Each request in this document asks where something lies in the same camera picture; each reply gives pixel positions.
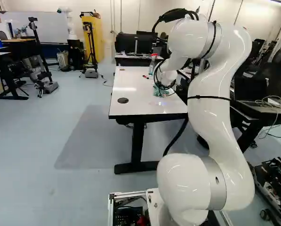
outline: plastic bottle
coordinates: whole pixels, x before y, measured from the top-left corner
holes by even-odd
[[[157,53],[151,54],[152,60],[151,60],[150,66],[149,66],[149,75],[150,76],[153,75],[153,70],[154,70],[154,67],[155,67],[155,58],[157,57],[157,55],[158,55]]]

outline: wheel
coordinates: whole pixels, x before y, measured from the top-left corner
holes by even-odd
[[[259,213],[260,217],[265,220],[265,221],[269,221],[270,220],[270,217],[267,213],[266,210],[262,210],[260,213]]]
[[[252,148],[257,148],[257,144],[256,144],[256,142],[255,142],[255,141],[253,141],[253,142],[250,144],[250,147],[252,147]]]

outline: grey floor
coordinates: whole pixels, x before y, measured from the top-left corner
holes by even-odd
[[[99,66],[108,85],[114,69],[109,60]],[[52,73],[53,94],[37,98],[30,85],[29,100],[0,100],[0,226],[105,226],[108,194],[156,187],[156,174],[114,175],[113,164],[129,159],[131,129],[108,120],[112,88],[80,72]],[[143,160],[159,160],[181,123],[149,123]],[[281,140],[257,143],[245,153],[254,165],[281,156]],[[172,151],[208,154],[191,126]]]

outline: robotic arm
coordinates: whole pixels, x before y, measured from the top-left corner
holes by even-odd
[[[249,34],[240,27],[193,20],[185,15],[168,40],[172,55],[156,66],[156,76],[168,86],[187,58],[209,59],[210,67],[188,89],[188,117],[209,145],[209,156],[169,154],[157,168],[160,195],[180,226],[200,225],[208,210],[239,210],[254,197],[248,164],[230,124],[231,79],[251,51]]]

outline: white wall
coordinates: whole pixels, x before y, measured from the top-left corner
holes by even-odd
[[[281,28],[281,4],[244,0],[236,24],[246,27],[252,40],[274,40]]]
[[[12,11],[56,11],[59,6],[73,10],[73,23],[79,39],[83,40],[81,11],[97,10],[101,14],[106,54],[110,55],[114,36],[111,17],[115,17],[115,31],[120,32],[120,0],[3,0]],[[186,8],[209,15],[213,0],[121,0],[122,31],[135,33],[137,30],[150,31],[158,16],[173,8]],[[216,0],[211,20],[234,23],[241,0]],[[170,32],[174,22],[160,23],[156,32]],[[244,0],[237,25],[247,28],[252,39],[274,39],[281,27],[281,6],[269,0]]]

